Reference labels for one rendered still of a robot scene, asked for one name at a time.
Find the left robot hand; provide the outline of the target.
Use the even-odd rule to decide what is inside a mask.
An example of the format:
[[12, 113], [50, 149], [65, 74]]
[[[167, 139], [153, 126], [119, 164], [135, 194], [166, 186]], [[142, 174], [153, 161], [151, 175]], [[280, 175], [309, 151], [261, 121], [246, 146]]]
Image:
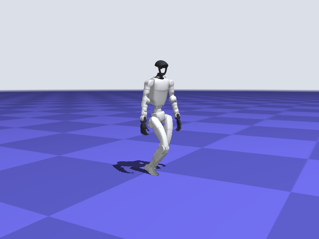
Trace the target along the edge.
[[175, 118], [177, 121], [177, 129], [175, 129], [176, 131], [179, 131], [180, 129], [181, 129], [181, 121], [180, 121], [180, 116], [179, 116], [179, 114], [176, 114], [176, 117], [177, 118]]

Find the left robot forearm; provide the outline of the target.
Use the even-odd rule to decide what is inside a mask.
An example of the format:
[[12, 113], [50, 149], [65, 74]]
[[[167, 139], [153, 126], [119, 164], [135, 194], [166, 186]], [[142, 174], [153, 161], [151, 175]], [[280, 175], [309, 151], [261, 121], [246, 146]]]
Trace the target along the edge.
[[177, 101], [172, 103], [171, 106], [172, 106], [172, 109], [173, 109], [174, 117], [177, 118], [176, 114], [179, 114], [178, 107], [177, 107]]

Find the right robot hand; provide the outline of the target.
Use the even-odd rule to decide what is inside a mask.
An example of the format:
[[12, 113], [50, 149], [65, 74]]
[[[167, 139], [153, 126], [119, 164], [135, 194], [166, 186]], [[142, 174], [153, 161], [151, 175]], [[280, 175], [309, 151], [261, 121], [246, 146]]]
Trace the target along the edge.
[[146, 129], [149, 131], [149, 129], [146, 126], [147, 118], [144, 117], [144, 121], [141, 121], [141, 134], [148, 135], [146, 132]]

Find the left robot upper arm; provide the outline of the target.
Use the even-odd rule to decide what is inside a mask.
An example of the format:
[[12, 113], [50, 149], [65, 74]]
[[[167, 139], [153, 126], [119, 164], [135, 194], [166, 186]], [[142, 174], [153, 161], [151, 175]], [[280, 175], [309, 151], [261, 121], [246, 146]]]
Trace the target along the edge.
[[174, 96], [174, 81], [169, 79], [169, 88], [168, 88], [168, 93], [169, 93], [169, 101], [171, 103], [176, 102], [176, 97]]

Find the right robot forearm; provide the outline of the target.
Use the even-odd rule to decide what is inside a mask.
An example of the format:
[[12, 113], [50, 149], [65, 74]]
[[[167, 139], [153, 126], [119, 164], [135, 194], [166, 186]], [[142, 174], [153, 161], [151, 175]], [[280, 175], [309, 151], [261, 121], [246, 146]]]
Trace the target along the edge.
[[147, 99], [146, 98], [143, 98], [142, 99], [142, 102], [141, 102], [141, 117], [140, 117], [140, 120], [141, 121], [144, 121], [144, 117], [147, 117], [147, 108], [148, 108], [148, 105], [146, 105], [146, 102], [147, 102]]

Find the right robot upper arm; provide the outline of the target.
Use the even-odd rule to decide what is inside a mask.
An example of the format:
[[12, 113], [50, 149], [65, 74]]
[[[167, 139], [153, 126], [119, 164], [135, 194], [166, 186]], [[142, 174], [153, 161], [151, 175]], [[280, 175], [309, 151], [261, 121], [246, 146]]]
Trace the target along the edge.
[[153, 79], [146, 80], [144, 82], [143, 98], [147, 99], [146, 105], [150, 103], [150, 99], [148, 98], [148, 95], [150, 93], [150, 90], [151, 90], [151, 87], [153, 86], [153, 84], [154, 84], [154, 80]]

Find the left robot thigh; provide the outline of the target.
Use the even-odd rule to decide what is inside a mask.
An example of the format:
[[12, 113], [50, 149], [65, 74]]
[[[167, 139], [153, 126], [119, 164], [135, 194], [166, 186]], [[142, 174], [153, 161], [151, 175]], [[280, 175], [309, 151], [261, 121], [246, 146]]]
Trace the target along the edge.
[[[165, 114], [165, 120], [162, 121], [164, 123], [163, 127], [166, 132], [168, 145], [170, 144], [171, 136], [172, 136], [172, 130], [173, 130], [173, 122], [172, 122], [172, 116]], [[159, 146], [161, 143], [159, 144]]]

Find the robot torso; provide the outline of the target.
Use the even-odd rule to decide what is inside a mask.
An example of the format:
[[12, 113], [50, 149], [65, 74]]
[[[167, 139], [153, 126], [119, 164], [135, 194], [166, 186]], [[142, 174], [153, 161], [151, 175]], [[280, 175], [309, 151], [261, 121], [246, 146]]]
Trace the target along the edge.
[[162, 106], [165, 104], [169, 88], [169, 80], [166, 77], [164, 79], [158, 79], [159, 76], [153, 77], [154, 84], [151, 87], [148, 98], [150, 104], [154, 105], [154, 112], [151, 113], [151, 117], [156, 117], [160, 122], [165, 120], [165, 113], [161, 111]]

